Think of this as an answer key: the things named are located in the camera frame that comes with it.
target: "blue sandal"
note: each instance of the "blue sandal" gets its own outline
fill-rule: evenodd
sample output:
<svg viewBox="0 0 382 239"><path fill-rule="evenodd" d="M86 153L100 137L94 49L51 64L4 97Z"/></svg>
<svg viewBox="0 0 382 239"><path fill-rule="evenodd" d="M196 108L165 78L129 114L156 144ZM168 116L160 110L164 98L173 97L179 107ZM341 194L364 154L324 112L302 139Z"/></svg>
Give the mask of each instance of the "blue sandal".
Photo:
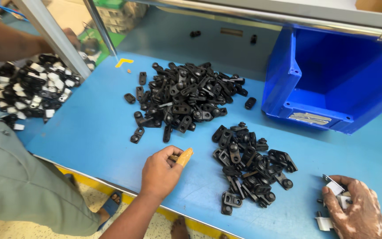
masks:
<svg viewBox="0 0 382 239"><path fill-rule="evenodd" d="M109 215L110 215L109 219L116 213L117 209L118 209L119 206L120 206L120 203L117 204L117 203L112 199L113 195L115 195L115 194L116 194L117 196L119 196L119 198L120 198L120 202L122 202L122 193L119 192L119 191L116 191L116 192L114 192L112 195L110 195L109 199L108 199L108 200L104 203L104 205L101 207L101 208L103 208L104 210L106 210L106 211L109 213ZM103 224L101 224L101 225L98 227L98 230L97 230L97 231L101 230L101 229L104 227L104 225L106 224L107 221L105 221Z"/></svg>

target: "blue table surface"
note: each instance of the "blue table surface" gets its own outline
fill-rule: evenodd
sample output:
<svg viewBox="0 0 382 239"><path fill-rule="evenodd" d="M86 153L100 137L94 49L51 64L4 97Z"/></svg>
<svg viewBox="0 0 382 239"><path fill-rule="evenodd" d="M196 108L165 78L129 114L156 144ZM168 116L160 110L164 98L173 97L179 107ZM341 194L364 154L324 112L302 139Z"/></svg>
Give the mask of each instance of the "blue table surface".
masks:
<svg viewBox="0 0 382 239"><path fill-rule="evenodd" d="M314 219L319 210L328 215L316 202L322 198L323 173L364 181L378 193L382 206L382 114L352 136L285 125L261 112L264 83L247 79L244 88L257 99L253 109L244 108L247 97L236 95L226 105L227 116L197 123L195 132L173 131L165 144L163 128L145 128L139 144L133 144L129 139L137 128L133 113L139 104L128 104L123 95L135 95L139 72L147 72L148 82L156 74L152 63L167 67L168 61L127 52L119 56L134 62L115 68L119 58L105 59L27 144L30 152L139 192L141 169L148 156L170 144L192 147L195 154L162 205L244 238L337 238L333 231L319 231ZM221 195L228 181L212 157L217 144L211 136L221 124L229 127L240 121L257 137L266 138L270 148L287 152L299 171L286 173L294 182L289 191L273 185L276 201L268 208L246 199L241 208L225 216L220 213Z"/></svg>

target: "tan tape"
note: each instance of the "tan tape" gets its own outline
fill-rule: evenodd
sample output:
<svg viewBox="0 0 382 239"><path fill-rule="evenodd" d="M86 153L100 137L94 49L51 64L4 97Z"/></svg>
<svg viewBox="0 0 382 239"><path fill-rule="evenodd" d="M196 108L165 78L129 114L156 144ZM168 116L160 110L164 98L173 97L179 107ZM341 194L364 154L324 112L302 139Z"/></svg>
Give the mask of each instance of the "tan tape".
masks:
<svg viewBox="0 0 382 239"><path fill-rule="evenodd" d="M187 165L188 161L191 158L191 155L193 155L193 154L194 154L194 152L193 152L192 148L185 150L181 155L179 155L179 158L176 161L176 163L182 165L182 167L185 168L185 166Z"/></svg>

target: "chrome bar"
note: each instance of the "chrome bar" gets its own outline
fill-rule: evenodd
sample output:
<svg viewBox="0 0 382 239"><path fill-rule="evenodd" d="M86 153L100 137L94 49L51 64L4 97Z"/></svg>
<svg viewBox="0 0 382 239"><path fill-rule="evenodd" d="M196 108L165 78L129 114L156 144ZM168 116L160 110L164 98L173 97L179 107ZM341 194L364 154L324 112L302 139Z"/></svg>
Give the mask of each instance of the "chrome bar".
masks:
<svg viewBox="0 0 382 239"><path fill-rule="evenodd" d="M89 14L91 14L92 19L94 20L95 26L100 32L101 38L109 49L110 56L114 57L117 55L116 49L114 48L113 42L110 39L110 36L107 32L106 27L104 26L103 20L100 17L100 14L95 7L93 0L84 0L86 7L88 8Z"/></svg>
<svg viewBox="0 0 382 239"><path fill-rule="evenodd" d="M44 37L50 47L61 58L61 60L73 72L80 75L81 81L88 78L91 70L85 64L82 57L73 47L72 43L59 27L56 20L42 3L37 0L13 0L36 30Z"/></svg>
<svg viewBox="0 0 382 239"><path fill-rule="evenodd" d="M246 8L237 8L189 0L131 0L131 2L234 17L274 25L292 26L295 28L312 31L349 35L382 42L381 28L290 16L272 12L262 12Z"/></svg>

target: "blue wire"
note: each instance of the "blue wire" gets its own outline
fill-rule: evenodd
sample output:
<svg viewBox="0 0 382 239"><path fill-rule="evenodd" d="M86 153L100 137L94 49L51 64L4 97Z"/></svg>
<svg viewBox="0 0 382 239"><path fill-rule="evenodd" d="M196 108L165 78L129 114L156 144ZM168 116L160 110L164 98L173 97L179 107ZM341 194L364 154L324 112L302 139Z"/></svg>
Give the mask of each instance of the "blue wire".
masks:
<svg viewBox="0 0 382 239"><path fill-rule="evenodd" d="M3 6L0 6L1 9L7 11L7 12L12 12L12 13L15 13L15 14L19 14L20 16L24 17L24 21L28 22L29 20L26 19L26 16L22 13L19 13L19 12L16 12L14 11L13 9L10 9L10 8L6 8L6 7L3 7Z"/></svg>

